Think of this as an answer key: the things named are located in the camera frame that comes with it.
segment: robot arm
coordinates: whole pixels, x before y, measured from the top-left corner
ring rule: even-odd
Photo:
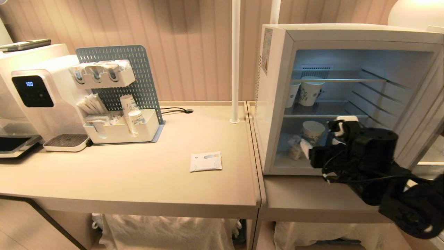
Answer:
[[[311,166],[321,168],[326,181],[348,184],[411,236],[430,239],[444,229],[444,175],[431,181],[400,167],[394,161],[398,135],[393,131],[364,128],[353,116],[338,117],[328,125],[344,143],[308,152]],[[417,185],[405,191],[408,180]]]

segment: white pole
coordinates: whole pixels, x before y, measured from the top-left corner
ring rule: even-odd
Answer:
[[[270,24],[279,23],[279,12],[281,10],[281,0],[271,1]]]
[[[239,44],[241,29],[241,0],[231,1],[231,123],[240,122],[239,106]]]

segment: gray pegboard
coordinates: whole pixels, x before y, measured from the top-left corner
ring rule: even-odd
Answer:
[[[80,63],[128,59],[133,68],[135,82],[127,87],[92,89],[92,92],[99,94],[108,110],[122,110],[119,98],[132,94],[140,109],[155,109],[159,124],[164,124],[147,51],[142,45],[78,48],[75,53]]]

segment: fridge label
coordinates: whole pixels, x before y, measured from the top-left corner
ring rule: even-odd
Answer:
[[[272,35],[273,30],[266,28],[264,32],[264,45],[262,46],[262,69],[264,70],[265,74],[267,74],[268,71]]]

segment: open fridge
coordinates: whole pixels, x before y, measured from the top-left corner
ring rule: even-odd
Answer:
[[[349,115],[397,133],[395,160],[412,169],[444,120],[443,44],[444,34],[403,27],[264,25],[254,118],[263,173],[320,175],[293,145],[334,143],[327,121]]]

